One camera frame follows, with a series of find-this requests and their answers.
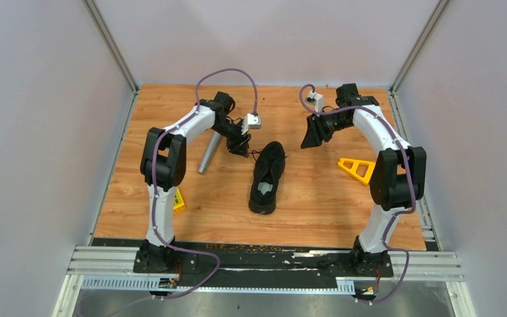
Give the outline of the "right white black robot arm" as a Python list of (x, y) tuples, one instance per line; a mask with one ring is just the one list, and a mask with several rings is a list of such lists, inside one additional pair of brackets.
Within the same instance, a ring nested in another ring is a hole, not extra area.
[(312, 84), (300, 89), (299, 99), (310, 112), (303, 149), (319, 147), (336, 131), (356, 127), (376, 153), (369, 181), (374, 206), (351, 252), (341, 261), (357, 275), (382, 271), (392, 249), (391, 234), (400, 218), (413, 213), (424, 195), (426, 151), (404, 140), (386, 120), (377, 99), (360, 95), (354, 83), (337, 88), (337, 106), (330, 111), (324, 109), (323, 96)]

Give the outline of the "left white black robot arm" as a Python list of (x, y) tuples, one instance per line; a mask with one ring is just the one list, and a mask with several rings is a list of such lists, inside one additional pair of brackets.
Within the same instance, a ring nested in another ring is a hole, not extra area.
[(137, 261), (153, 272), (167, 273), (176, 264), (173, 217), (174, 199), (187, 170), (187, 144), (204, 131), (212, 129), (226, 138), (226, 147), (234, 155), (248, 157), (250, 134), (229, 113), (234, 99), (217, 92), (212, 100), (201, 99), (198, 105), (176, 123), (149, 129), (140, 163), (150, 199), (149, 229), (137, 252)]

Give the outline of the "black sneaker shoe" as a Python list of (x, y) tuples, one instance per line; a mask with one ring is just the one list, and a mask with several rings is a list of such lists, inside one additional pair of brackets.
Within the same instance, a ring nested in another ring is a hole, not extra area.
[(285, 169), (285, 158), (272, 157), (269, 151), (282, 153), (285, 150), (280, 142), (272, 141), (262, 151), (264, 153), (255, 160), (248, 207), (253, 213), (270, 215), (276, 209), (277, 190)]

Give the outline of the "black shoelace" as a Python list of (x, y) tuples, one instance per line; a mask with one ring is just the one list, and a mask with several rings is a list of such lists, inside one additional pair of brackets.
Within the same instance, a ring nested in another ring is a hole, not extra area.
[[(251, 152), (249, 152), (249, 155), (252, 155), (254, 160), (257, 160), (258, 156), (259, 155), (262, 155), (264, 153), (264, 151), (256, 151), (256, 150), (253, 150)], [(277, 151), (269, 151), (269, 154), (273, 157), (273, 156), (276, 156), (276, 157), (283, 157), (284, 159), (286, 159), (288, 157), (288, 155), (285, 153), (285, 152), (277, 152)]]

